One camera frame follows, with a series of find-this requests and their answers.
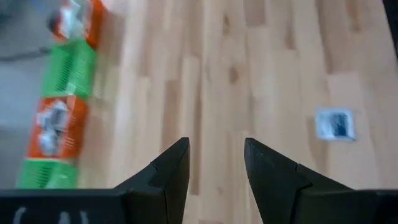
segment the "orange container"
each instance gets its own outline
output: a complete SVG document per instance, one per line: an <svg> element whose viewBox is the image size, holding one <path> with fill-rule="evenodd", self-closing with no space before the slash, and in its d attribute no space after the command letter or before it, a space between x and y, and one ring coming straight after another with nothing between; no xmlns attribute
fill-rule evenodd
<svg viewBox="0 0 398 224"><path fill-rule="evenodd" d="M87 43L94 49L97 48L98 43L100 42L101 35L101 26L103 23L103 17L105 15L105 8L102 4L101 0L86 0L87 7L83 13L83 17L80 18L83 21L83 33L82 37L86 38ZM67 9L70 7L69 0L65 0L65 3L62 5L61 9ZM64 41L68 39L62 34L61 26L63 23L63 18L61 13L58 15L57 23L54 27L53 33L60 40Z"/></svg>
<svg viewBox="0 0 398 224"><path fill-rule="evenodd" d="M76 96L58 96L42 98L39 105L39 112L53 105L55 101L63 101L68 108L68 119L65 125L65 132L61 135L58 142L58 154L56 156L45 156L39 144L39 135L43 132L40 125L34 122L33 133L30 139L27 157L33 158L53 158L53 159L74 159L77 158L83 144L83 131L86 116L88 113L87 104Z"/></svg>

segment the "wood grain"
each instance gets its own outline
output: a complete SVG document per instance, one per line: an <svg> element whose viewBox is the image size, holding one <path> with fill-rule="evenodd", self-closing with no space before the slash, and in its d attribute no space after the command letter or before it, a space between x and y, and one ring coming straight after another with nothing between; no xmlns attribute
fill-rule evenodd
<svg viewBox="0 0 398 224"><path fill-rule="evenodd" d="M261 223L243 141L352 188L398 187L398 72L381 1L104 0L80 187L114 187L191 140L185 223ZM319 107L357 140L315 136Z"/></svg>

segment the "green container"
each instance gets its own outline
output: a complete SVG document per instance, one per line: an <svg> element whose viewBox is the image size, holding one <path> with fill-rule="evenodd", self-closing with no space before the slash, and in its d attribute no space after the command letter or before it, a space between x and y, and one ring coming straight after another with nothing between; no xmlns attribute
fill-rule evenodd
<svg viewBox="0 0 398 224"><path fill-rule="evenodd" d="M53 159L26 159L19 177L19 189L74 189L77 168Z"/></svg>
<svg viewBox="0 0 398 224"><path fill-rule="evenodd" d="M95 51L83 39L54 46L42 82L42 96L76 95L86 100L93 88L95 58Z"/></svg>

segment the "gray floor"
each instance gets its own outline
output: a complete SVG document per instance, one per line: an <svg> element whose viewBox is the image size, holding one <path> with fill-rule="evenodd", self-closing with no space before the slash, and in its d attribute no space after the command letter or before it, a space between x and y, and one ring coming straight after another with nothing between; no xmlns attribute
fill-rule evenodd
<svg viewBox="0 0 398 224"><path fill-rule="evenodd" d="M14 0L0 17L0 58L50 46L46 19L60 0ZM0 189L14 188L26 154L45 57L0 62Z"/></svg>

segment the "green basket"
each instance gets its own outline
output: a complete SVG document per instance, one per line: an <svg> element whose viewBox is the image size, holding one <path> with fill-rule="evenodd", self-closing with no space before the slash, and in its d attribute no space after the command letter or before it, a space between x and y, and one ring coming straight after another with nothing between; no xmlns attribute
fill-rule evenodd
<svg viewBox="0 0 398 224"><path fill-rule="evenodd" d="M86 100L93 88L95 58L95 51L83 39L54 46L42 96L76 95Z"/></svg>
<svg viewBox="0 0 398 224"><path fill-rule="evenodd" d="M26 159L17 188L20 189L74 189L77 169L56 160Z"/></svg>

